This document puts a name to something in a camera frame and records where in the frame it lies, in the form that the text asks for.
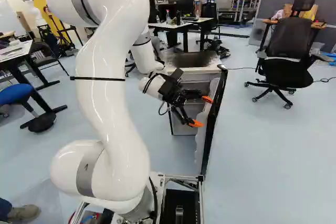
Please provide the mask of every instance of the black desk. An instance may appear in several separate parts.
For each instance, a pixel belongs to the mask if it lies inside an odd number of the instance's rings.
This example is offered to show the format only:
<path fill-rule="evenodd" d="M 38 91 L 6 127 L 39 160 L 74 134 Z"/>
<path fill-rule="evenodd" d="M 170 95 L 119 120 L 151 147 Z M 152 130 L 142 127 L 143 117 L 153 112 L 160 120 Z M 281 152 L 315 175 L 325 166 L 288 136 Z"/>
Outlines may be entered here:
<path fill-rule="evenodd" d="M 185 23 L 191 23 L 197 25 L 201 30 L 201 39 L 200 39 L 200 51 L 204 50 L 204 37 L 205 32 L 208 29 L 208 24 L 213 21 L 214 18 L 199 18 L 198 21 L 184 20 Z"/>
<path fill-rule="evenodd" d="M 34 64 L 34 62 L 30 58 L 29 50 L 31 47 L 32 41 L 26 41 L 23 42 L 24 47 L 21 50 L 17 51 L 17 54 L 15 55 L 0 55 L 0 69 L 6 69 L 8 70 L 12 76 L 19 82 L 19 83 L 31 83 L 27 80 L 27 78 L 21 73 L 21 71 L 18 68 L 18 65 L 22 63 L 23 61 L 27 61 L 27 63 L 30 65 L 30 67 L 33 69 L 33 71 L 36 73 L 36 75 L 43 81 L 43 83 L 47 82 L 48 86 L 54 85 L 54 82 L 48 82 L 43 74 L 40 72 L 38 67 Z M 31 97 L 37 102 L 37 104 L 45 111 L 45 112 L 54 112 L 57 113 L 59 111 L 62 111 L 66 109 L 68 106 L 63 105 L 54 109 L 51 109 L 50 106 L 46 103 L 46 101 L 41 97 L 41 95 L 37 92 L 37 89 L 34 89 Z M 29 125 L 29 122 L 21 125 L 21 129 L 27 127 Z"/>
<path fill-rule="evenodd" d="M 169 25 L 164 23 L 149 23 L 149 28 L 155 28 L 154 35 L 158 36 L 159 30 L 173 31 L 176 33 L 183 33 L 183 51 L 188 52 L 188 30 L 192 26 L 192 23 L 184 23 L 182 25 Z"/>

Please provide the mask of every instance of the black cable tie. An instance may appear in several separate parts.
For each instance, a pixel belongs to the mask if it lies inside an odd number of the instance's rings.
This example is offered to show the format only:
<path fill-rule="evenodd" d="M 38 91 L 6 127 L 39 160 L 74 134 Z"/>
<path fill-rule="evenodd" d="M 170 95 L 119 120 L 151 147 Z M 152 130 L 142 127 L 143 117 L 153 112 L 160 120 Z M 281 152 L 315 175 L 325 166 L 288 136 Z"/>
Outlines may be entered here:
<path fill-rule="evenodd" d="M 101 77 L 76 77 L 70 76 L 70 80 L 91 80 L 91 81 L 125 81 L 125 79 L 119 78 L 101 78 Z"/>

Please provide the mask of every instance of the table leg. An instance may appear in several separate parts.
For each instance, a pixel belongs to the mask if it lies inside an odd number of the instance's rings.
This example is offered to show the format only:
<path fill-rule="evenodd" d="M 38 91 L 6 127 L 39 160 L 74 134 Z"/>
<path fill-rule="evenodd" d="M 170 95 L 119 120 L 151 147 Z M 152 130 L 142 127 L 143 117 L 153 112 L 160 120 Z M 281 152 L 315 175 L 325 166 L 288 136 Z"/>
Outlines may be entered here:
<path fill-rule="evenodd" d="M 159 31 L 158 28 L 154 28 L 154 36 L 157 36 L 157 37 L 159 36 L 158 31 Z"/>
<path fill-rule="evenodd" d="M 35 88 L 36 90 L 41 90 L 41 89 L 44 89 L 46 87 L 49 87 L 49 86 L 60 83 L 60 81 L 48 82 L 47 79 L 44 77 L 44 75 L 41 73 L 41 71 L 38 69 L 38 67 L 35 65 L 35 63 L 31 59 L 30 55 L 28 55 L 26 57 L 26 61 L 30 65 L 31 69 L 35 72 L 37 77 L 43 82 L 42 86 L 39 86 L 39 87 Z"/>
<path fill-rule="evenodd" d="M 264 44 L 265 44 L 265 40 L 266 40 L 266 37 L 267 37 L 268 30 L 269 30 L 270 26 L 271 26 L 271 24 L 266 24 L 266 29 L 265 29 L 264 35 L 262 36 L 262 40 L 261 40 L 261 43 L 260 43 L 259 51 L 263 50 L 263 47 L 264 47 Z"/>
<path fill-rule="evenodd" d="M 311 40 L 309 42 L 309 48 L 311 48 L 311 46 L 313 45 L 313 43 L 314 43 L 314 41 L 315 41 L 315 39 L 317 37 L 317 34 L 319 33 L 320 29 L 314 29 L 314 28 L 312 28 L 312 31 L 313 31 L 313 34 L 312 34 Z"/>
<path fill-rule="evenodd" d="M 188 52 L 188 30 L 183 31 L 183 51 Z"/>
<path fill-rule="evenodd" d="M 10 67 L 8 68 L 8 71 L 19 83 L 25 83 L 31 85 L 31 83 L 27 80 L 27 78 L 21 73 L 21 71 L 17 67 Z M 38 105 L 40 105 L 42 109 L 44 109 L 45 112 L 52 112 L 52 109 L 49 107 L 46 101 L 43 100 L 43 98 L 36 90 L 34 90 L 31 93 L 31 97 L 37 102 Z"/>
<path fill-rule="evenodd" d="M 25 83 L 25 84 L 31 85 L 31 83 L 27 80 L 27 78 L 21 73 L 21 71 L 17 67 L 8 67 L 7 69 L 19 83 Z M 41 95 L 35 89 L 32 91 L 30 96 L 47 113 L 48 112 L 57 113 L 57 112 L 60 112 L 68 108 L 67 105 L 62 105 L 57 108 L 51 109 L 50 106 L 46 103 L 46 101 L 41 97 Z M 21 125 L 21 129 L 23 129 L 24 127 L 27 127 L 29 123 L 30 121 Z"/>
<path fill-rule="evenodd" d="M 201 26 L 201 38 L 199 40 L 200 52 L 202 52 L 204 50 L 204 37 L 205 37 L 205 31 L 204 31 L 203 26 Z"/>

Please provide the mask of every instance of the blue chair seat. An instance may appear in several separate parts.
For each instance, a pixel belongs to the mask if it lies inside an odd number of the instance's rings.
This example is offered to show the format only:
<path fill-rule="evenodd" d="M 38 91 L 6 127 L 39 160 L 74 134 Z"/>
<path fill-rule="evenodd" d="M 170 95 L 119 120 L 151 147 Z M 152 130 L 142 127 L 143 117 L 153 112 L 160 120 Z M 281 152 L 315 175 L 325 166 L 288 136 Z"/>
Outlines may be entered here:
<path fill-rule="evenodd" d="M 12 104 L 30 95 L 33 87 L 29 84 L 14 84 L 0 92 L 0 106 Z"/>

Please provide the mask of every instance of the chair wheel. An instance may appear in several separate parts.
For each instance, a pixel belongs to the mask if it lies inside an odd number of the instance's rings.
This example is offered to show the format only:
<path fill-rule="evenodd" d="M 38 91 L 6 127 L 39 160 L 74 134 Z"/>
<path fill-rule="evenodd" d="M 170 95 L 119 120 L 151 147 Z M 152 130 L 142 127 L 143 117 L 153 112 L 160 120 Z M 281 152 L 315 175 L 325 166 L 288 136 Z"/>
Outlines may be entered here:
<path fill-rule="evenodd" d="M 289 105 L 288 103 L 285 104 L 285 106 L 283 106 L 286 110 L 289 110 L 292 106 Z"/>

